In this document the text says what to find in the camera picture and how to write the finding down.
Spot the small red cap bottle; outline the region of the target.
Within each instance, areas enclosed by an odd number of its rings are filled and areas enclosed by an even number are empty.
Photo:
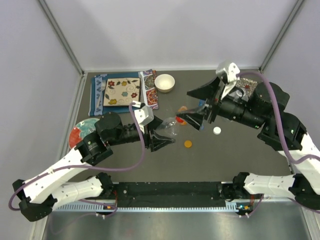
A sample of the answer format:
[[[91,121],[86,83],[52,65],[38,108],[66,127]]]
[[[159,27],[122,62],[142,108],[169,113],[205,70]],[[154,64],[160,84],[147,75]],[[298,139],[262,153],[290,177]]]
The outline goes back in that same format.
[[[155,129],[158,135],[175,138],[180,133],[181,123],[177,121],[176,117],[169,117],[162,121],[162,123]]]

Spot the white bottle cap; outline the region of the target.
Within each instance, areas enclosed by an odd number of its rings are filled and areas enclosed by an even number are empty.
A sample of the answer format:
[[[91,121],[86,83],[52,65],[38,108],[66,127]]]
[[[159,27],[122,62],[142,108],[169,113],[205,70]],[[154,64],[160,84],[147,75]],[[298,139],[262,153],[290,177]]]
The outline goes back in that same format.
[[[212,131],[215,135],[219,135],[222,132],[221,128],[218,126],[215,126]]]

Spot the orange bottle cap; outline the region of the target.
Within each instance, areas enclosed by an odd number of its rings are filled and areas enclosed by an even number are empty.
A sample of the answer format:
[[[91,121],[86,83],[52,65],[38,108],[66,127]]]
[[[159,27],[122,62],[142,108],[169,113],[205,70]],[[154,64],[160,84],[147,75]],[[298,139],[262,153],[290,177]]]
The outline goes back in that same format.
[[[191,148],[192,145],[193,145],[193,143],[192,143],[192,141],[190,141],[190,140],[186,140],[186,141],[184,142],[184,146],[185,146],[186,148]]]

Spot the blue label water bottle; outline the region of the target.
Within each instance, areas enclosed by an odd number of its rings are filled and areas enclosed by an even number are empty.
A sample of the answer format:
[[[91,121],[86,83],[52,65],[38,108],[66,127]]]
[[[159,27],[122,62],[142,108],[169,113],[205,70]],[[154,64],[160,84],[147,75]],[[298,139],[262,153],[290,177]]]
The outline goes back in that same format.
[[[200,106],[203,106],[203,105],[205,104],[205,102],[206,102],[205,100],[200,100],[199,103],[198,103],[198,106],[199,106],[199,107],[200,107]]]

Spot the red bottle cap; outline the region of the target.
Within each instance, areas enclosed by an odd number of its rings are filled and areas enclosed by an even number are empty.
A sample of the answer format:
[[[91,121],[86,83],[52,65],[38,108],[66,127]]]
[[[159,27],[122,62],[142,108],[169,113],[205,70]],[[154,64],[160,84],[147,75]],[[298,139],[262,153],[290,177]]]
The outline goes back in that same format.
[[[183,123],[183,122],[184,122],[184,120],[181,119],[181,118],[178,117],[178,116],[176,116],[175,119],[176,119],[176,121],[177,121],[178,123]]]

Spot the large clear plastic bottle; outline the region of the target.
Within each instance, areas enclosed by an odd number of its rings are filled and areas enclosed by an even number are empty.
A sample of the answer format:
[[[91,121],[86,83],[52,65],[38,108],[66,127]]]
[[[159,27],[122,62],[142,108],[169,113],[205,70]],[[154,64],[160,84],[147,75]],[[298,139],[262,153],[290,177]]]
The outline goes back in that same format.
[[[234,87],[228,95],[237,101],[243,100],[247,102],[249,99],[246,90],[240,87]]]

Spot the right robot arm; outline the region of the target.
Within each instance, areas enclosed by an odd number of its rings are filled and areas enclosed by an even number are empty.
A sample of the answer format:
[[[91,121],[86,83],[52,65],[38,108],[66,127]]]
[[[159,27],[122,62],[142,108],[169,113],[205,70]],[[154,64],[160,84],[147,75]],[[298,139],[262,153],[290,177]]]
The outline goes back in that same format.
[[[203,101],[197,108],[183,110],[177,117],[199,129],[204,121],[222,117],[259,130],[258,139],[284,156],[296,167],[286,176],[267,176],[249,172],[236,175],[231,186],[221,189],[227,200],[250,195],[288,198],[312,211],[320,209],[320,152],[306,127],[293,114],[285,112],[290,96],[278,85],[260,82],[251,92],[234,80],[221,78],[190,90],[190,97]]]

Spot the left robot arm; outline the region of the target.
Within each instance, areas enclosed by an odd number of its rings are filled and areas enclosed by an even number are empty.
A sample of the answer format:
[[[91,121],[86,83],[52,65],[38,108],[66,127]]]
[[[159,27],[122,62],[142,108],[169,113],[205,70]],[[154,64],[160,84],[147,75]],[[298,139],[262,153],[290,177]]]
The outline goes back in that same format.
[[[145,150],[155,152],[173,144],[173,138],[162,136],[156,129],[162,120],[147,116],[123,125],[115,112],[104,114],[95,124],[95,130],[85,136],[62,159],[37,176],[13,184],[13,195],[8,207],[19,211],[30,222],[47,217],[57,208],[87,198],[109,198],[114,191],[109,172],[126,172],[137,168],[145,158]],[[140,160],[132,166],[121,168],[99,167],[109,158],[112,146],[140,142]]]

